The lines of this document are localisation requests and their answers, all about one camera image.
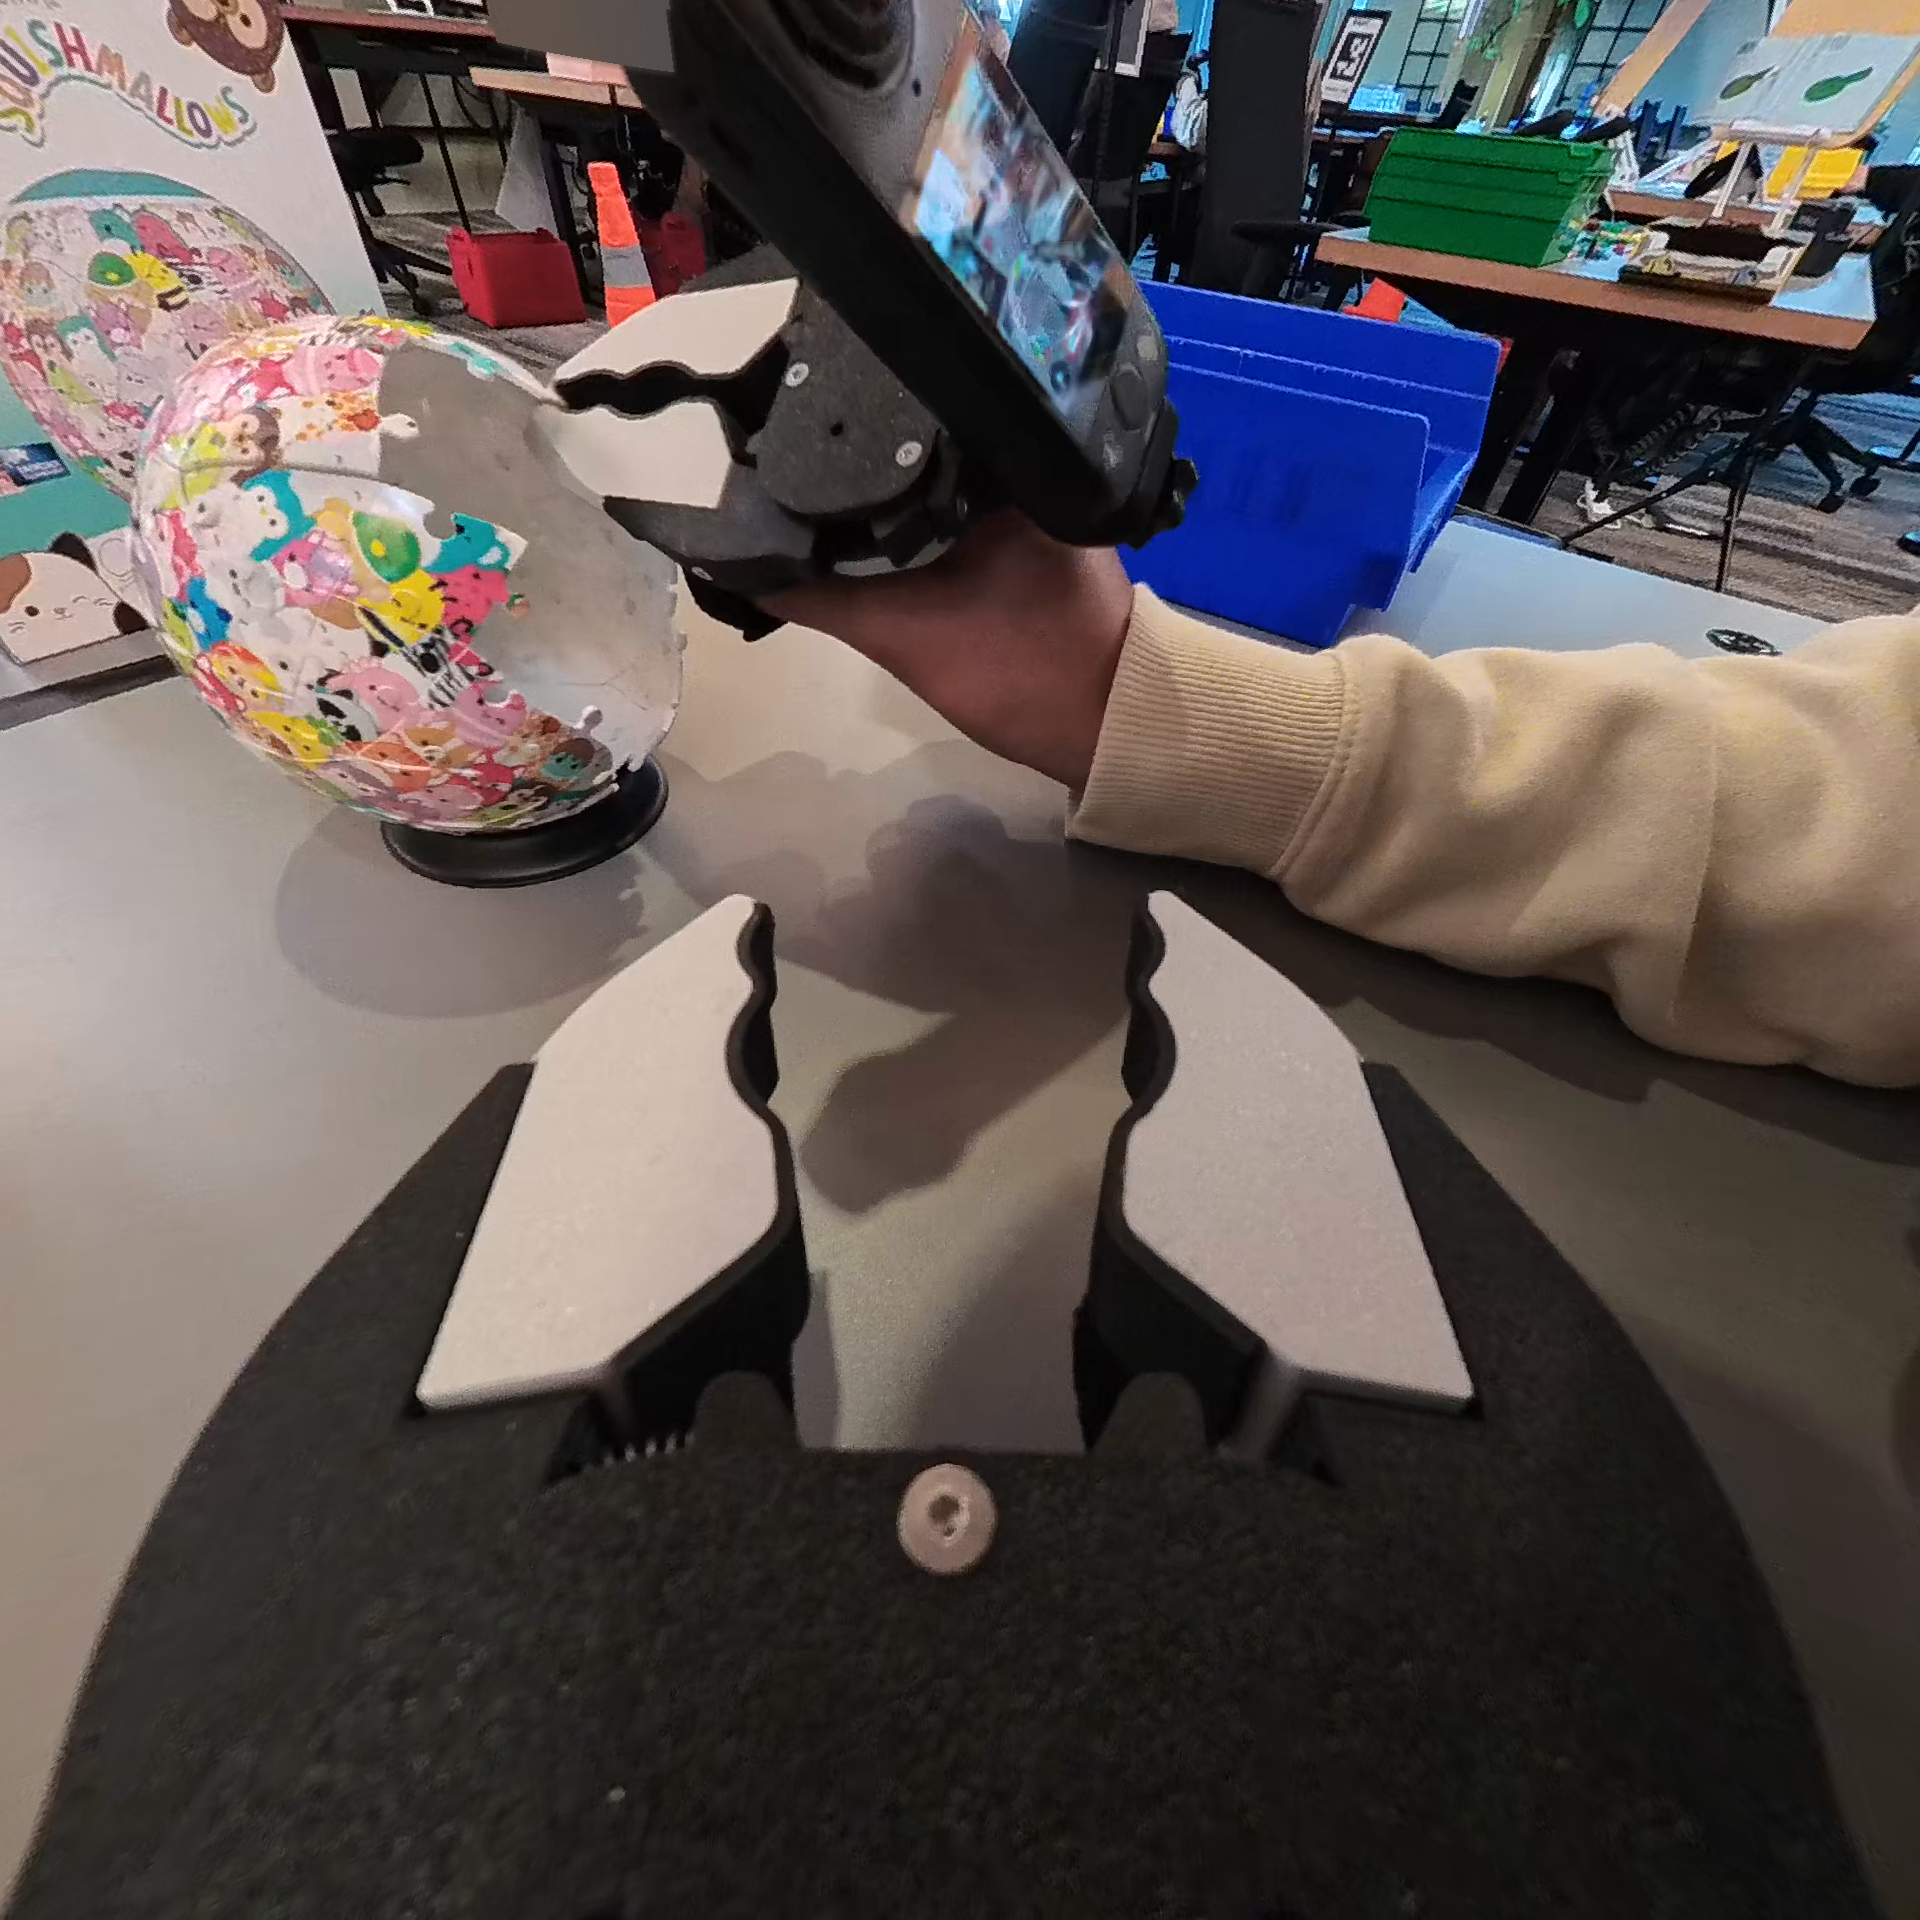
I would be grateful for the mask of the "black ball stand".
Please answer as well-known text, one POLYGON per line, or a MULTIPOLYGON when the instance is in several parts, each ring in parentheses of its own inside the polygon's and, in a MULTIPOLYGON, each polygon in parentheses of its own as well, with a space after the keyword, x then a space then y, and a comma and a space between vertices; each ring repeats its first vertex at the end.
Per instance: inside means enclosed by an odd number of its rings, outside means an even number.
POLYGON ((379 838, 419 878, 471 892, 526 889, 590 873, 628 852, 657 828, 665 801, 665 768, 646 755, 622 768, 598 801, 564 818, 499 832, 385 822, 379 838))

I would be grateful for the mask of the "person's right hand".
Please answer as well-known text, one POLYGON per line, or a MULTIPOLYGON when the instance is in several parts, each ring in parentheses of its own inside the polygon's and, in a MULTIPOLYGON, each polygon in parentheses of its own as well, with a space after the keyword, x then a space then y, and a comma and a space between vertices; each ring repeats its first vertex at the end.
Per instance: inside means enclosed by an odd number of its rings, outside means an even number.
POLYGON ((842 641, 985 753, 1076 793, 1133 600, 1111 549, 1053 541, 1002 512, 931 564, 805 584, 759 609, 842 641))

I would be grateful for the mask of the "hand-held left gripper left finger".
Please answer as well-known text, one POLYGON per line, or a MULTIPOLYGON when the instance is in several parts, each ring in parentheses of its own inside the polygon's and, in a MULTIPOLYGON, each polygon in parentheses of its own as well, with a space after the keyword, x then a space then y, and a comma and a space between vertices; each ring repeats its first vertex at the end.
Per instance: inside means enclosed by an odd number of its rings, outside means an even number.
POLYGON ((627 1446, 722 1377, 793 1409, 809 1259, 780 1066, 775 915, 727 897, 540 1048, 415 1384, 422 1411, 587 1398, 627 1446))

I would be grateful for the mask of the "blue plastic bin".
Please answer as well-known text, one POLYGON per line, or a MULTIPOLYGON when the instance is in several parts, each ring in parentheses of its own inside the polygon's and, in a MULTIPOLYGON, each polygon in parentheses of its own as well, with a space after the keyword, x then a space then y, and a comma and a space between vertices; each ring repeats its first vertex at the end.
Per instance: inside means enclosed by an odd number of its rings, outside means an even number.
POLYGON ((1183 522, 1133 552, 1162 602, 1310 648, 1389 609, 1451 522, 1501 371, 1494 339, 1153 281, 1183 522))

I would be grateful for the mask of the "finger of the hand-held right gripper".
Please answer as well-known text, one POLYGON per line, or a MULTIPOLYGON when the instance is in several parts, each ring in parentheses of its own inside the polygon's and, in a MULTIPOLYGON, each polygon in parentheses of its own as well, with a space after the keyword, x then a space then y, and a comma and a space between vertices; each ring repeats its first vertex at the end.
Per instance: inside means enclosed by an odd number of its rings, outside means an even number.
POLYGON ((606 405, 577 411, 548 394, 534 405, 533 432, 553 478, 597 507, 628 499, 713 512, 734 481, 753 470, 729 438, 727 417, 706 395, 628 417, 606 405))
POLYGON ((793 274, 684 288, 567 360, 551 394, 577 417, 598 408, 644 418, 716 401, 725 418, 762 421, 783 381, 799 292, 793 274))

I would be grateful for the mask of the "puzzle box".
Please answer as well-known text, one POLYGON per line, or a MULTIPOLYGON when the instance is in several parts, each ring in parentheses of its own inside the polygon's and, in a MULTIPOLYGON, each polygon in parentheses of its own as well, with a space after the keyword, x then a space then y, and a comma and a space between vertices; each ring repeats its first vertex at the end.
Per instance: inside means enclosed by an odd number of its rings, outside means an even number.
POLYGON ((6 702, 157 654, 129 504, 179 378, 382 308, 281 4, 2 4, 6 702))

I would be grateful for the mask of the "colourful puzzle ball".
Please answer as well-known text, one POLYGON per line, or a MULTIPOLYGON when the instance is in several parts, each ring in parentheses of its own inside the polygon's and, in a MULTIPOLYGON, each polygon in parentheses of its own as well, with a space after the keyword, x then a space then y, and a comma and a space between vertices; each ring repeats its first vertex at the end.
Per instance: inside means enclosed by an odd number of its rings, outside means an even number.
POLYGON ((177 670, 253 757, 387 826, 505 838, 612 802, 678 716, 678 576, 564 481, 557 414, 419 321, 210 348, 130 494, 177 670))

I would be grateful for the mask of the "orange traffic cone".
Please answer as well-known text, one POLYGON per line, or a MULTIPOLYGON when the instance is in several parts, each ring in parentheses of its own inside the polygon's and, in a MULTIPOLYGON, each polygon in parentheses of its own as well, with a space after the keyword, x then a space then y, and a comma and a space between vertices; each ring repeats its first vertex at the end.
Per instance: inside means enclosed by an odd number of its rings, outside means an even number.
POLYGON ((603 308, 615 330, 659 302, 634 206, 611 161, 587 163, 603 308))

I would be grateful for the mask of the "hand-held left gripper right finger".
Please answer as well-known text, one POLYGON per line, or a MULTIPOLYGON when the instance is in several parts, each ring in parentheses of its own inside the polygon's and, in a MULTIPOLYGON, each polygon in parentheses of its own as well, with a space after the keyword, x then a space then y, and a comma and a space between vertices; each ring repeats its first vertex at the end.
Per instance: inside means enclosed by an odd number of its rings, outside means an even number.
POLYGON ((1071 1389, 1087 1449, 1149 1377, 1262 1458, 1311 1397, 1455 1418, 1474 1386, 1358 1050, 1172 892, 1127 950, 1127 1094, 1099 1174, 1071 1389))

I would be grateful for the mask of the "wooden table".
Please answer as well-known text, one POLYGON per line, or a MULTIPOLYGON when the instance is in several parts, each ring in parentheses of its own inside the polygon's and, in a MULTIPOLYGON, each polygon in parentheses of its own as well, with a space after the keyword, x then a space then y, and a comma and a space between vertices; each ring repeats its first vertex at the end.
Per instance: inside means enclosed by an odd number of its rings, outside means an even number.
POLYGON ((1866 256, 1793 281, 1770 304, 1620 278, 1614 258, 1523 268, 1389 248, 1364 229, 1321 237, 1317 268, 1337 297, 1385 281, 1446 325, 1506 346, 1460 505, 1517 526, 1532 526, 1594 408, 1628 378, 1723 346, 1783 349, 1786 371, 1803 376, 1823 354, 1857 349, 1874 323, 1866 256))

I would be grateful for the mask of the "green plastic crate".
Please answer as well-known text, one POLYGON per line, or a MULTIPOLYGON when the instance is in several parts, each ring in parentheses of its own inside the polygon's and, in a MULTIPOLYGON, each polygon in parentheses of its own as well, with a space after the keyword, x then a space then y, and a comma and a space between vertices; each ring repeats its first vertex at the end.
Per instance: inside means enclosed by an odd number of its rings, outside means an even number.
POLYGON ((1399 129, 1362 217, 1383 248, 1550 268, 1614 178, 1609 141, 1399 129))

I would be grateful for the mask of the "tall black panel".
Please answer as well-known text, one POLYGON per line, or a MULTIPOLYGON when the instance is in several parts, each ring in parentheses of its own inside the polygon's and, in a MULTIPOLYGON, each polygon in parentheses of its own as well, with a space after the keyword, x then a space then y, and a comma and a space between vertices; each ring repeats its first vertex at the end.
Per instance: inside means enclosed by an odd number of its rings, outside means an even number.
POLYGON ((1273 300, 1308 241, 1306 172, 1317 102, 1314 2, 1217 2, 1207 157, 1189 281, 1273 300))

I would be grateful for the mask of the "person's right forearm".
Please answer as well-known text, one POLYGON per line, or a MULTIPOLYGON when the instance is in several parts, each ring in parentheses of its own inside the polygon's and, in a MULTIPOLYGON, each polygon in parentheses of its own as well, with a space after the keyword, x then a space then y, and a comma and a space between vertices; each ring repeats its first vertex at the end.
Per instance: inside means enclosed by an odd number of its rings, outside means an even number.
POLYGON ((1916 1089, 1916 612, 1786 657, 1306 657, 1140 588, 1065 829, 1601 993, 1690 1058, 1916 1089))

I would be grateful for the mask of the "wooden display stand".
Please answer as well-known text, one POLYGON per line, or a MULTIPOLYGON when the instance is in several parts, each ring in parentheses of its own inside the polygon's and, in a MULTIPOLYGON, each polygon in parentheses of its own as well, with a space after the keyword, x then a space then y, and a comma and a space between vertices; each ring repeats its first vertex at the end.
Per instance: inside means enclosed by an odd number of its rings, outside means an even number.
POLYGON ((1916 82, 1916 4, 1787 4, 1708 102, 1708 157, 1661 198, 1618 278, 1767 304, 1853 244, 1866 141, 1916 82))

